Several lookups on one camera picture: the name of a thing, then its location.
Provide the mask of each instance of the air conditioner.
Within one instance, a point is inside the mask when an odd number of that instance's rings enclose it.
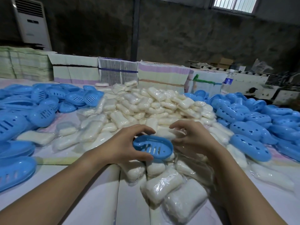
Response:
[[[35,0],[12,0],[12,3],[23,42],[52,50],[43,3]]]

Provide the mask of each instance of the bottle label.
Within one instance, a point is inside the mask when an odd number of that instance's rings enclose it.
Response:
[[[232,81],[233,81],[233,79],[226,78],[226,79],[224,80],[223,84],[230,85],[230,84],[232,84]]]

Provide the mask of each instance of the forearm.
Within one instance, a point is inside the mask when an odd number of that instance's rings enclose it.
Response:
[[[286,224],[220,144],[208,157],[232,224]]]
[[[0,224],[58,224],[88,182],[105,165],[105,162],[98,162],[96,167],[83,155],[3,209],[0,212]]]

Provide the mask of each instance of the plastic bottle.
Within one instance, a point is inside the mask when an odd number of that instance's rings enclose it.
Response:
[[[229,88],[232,84],[233,77],[234,77],[234,70],[230,69],[226,79],[223,81],[222,90],[229,93]]]

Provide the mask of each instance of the air conditioner vent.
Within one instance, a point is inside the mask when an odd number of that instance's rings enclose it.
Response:
[[[19,13],[43,17],[43,9],[40,3],[30,0],[15,0],[15,3]]]

